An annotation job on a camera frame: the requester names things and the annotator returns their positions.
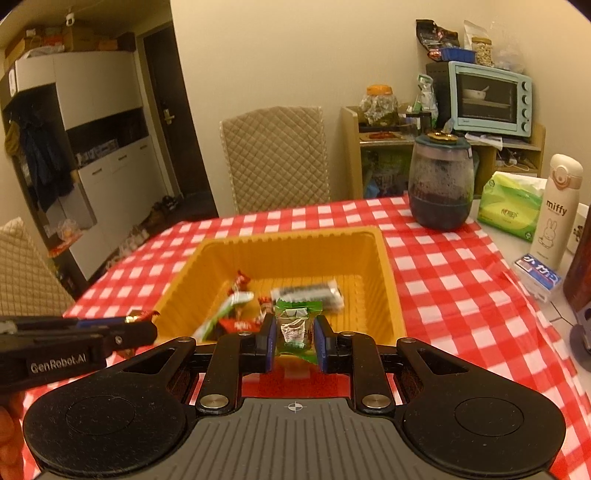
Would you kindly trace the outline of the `red brown candy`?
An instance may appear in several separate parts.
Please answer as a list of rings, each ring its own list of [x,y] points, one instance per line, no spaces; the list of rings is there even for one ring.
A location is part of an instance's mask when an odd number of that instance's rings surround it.
[[[270,297],[259,297],[259,313],[256,317],[246,317],[243,313],[245,305],[238,304],[232,306],[228,314],[224,314],[221,319],[218,320],[218,324],[221,325],[222,330],[226,334],[249,332],[257,333],[260,327],[263,325],[264,319],[267,314],[273,314],[273,300]]]

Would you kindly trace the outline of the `green white snack packet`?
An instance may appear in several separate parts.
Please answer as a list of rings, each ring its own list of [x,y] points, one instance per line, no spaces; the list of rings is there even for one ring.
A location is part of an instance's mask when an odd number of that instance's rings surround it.
[[[218,310],[202,323],[197,330],[193,332],[191,337],[197,342],[204,341],[212,329],[222,318],[228,318],[228,315],[235,310],[236,307],[243,306],[249,303],[254,298],[254,293],[250,291],[238,291],[232,293],[221,303]]]

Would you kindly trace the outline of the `green clear snack packet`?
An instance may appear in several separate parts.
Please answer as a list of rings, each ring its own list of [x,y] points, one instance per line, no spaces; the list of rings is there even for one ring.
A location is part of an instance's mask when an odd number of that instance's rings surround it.
[[[274,316],[279,328],[276,354],[294,356],[317,364],[314,323],[319,314],[322,314],[321,301],[288,302],[277,299],[274,304]]]

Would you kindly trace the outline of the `red candy wrapper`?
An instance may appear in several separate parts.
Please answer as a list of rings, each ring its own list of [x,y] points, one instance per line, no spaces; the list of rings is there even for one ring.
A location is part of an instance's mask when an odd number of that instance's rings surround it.
[[[250,277],[242,271],[238,270],[236,273],[235,281],[231,283],[228,289],[228,295],[232,295],[238,292],[245,292],[249,289]]]

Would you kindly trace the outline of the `yellow candy wrapper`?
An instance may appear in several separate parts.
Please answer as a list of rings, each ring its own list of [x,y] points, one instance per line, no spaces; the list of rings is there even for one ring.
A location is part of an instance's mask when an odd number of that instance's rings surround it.
[[[151,322],[155,317],[159,316],[159,313],[155,310],[131,310],[125,316],[126,323],[135,322]]]

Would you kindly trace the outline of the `beige quilted chair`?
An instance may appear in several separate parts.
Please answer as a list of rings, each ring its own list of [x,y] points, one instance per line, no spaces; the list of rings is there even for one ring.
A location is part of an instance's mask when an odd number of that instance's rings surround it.
[[[1,226],[0,275],[2,316],[62,316],[74,304],[20,217]]]
[[[238,214],[332,200],[320,107],[249,111],[221,121],[219,135]]]

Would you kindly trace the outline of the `orange plastic tray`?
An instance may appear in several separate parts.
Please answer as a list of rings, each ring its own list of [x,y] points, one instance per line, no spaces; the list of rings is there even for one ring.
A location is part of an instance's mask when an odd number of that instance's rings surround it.
[[[407,334],[382,232],[348,227],[203,241],[154,308],[158,342],[192,335],[218,311],[238,274],[249,277],[256,297],[334,280],[344,306],[328,314],[332,329],[385,345]]]

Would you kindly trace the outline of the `white storage cabinet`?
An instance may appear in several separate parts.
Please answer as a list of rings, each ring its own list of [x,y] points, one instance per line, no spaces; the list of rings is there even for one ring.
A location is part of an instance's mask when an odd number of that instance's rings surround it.
[[[17,176],[45,244],[73,221],[81,235],[57,262],[89,281],[167,193],[133,54],[21,58],[1,80],[1,108],[26,145]]]

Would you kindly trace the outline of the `dark wooden door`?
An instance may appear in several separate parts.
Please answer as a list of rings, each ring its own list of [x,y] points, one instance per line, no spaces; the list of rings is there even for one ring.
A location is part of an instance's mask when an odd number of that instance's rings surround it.
[[[168,179],[182,199],[180,211],[188,220],[215,218],[217,209],[193,125],[172,24],[167,22],[144,34],[140,46]]]

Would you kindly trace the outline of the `wooden shelf unit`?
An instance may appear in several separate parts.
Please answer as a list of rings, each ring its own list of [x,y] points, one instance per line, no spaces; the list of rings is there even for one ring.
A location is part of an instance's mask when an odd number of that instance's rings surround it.
[[[346,154],[353,198],[366,197],[367,186],[376,180],[380,197],[400,196],[415,192],[422,199],[443,196],[448,203],[460,196],[479,198],[492,175],[497,172],[517,173],[519,169],[497,165],[498,155],[515,153],[541,175],[546,129],[533,126],[531,139],[503,140],[503,148],[472,143],[454,134],[432,131],[400,139],[372,139],[360,131],[363,113],[358,108],[342,108],[346,136]]]

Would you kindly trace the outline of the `dark glass jar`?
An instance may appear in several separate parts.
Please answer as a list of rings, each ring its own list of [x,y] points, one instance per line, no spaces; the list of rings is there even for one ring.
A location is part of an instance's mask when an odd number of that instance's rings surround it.
[[[474,185],[473,152],[467,140],[436,131],[415,138],[408,194],[420,225],[440,231],[459,228],[472,208]]]

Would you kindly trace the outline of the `green tissue pack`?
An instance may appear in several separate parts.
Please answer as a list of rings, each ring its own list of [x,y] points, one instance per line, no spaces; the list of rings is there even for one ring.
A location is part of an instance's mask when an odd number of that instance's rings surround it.
[[[546,179],[495,172],[483,188],[478,220],[531,243]]]

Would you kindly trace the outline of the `white miffy bottle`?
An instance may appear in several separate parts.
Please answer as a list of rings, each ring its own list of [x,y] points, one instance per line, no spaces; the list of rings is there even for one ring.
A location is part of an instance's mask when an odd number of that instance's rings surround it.
[[[558,269],[566,250],[582,182],[583,166],[577,160],[564,154],[552,156],[530,248],[530,254],[552,270]]]

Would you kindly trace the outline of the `brown metallic thermos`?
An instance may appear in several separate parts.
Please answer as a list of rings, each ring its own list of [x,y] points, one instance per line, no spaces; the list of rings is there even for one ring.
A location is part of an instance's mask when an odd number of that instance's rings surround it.
[[[565,298],[574,312],[579,312],[590,302],[590,223],[590,217],[587,217],[581,241],[563,284]]]

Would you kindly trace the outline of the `light blue toaster oven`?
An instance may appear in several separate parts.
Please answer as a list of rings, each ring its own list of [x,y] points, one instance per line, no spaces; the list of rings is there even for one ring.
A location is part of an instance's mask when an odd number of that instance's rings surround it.
[[[528,138],[533,81],[515,72],[459,61],[430,63],[427,74],[439,110],[437,127]]]

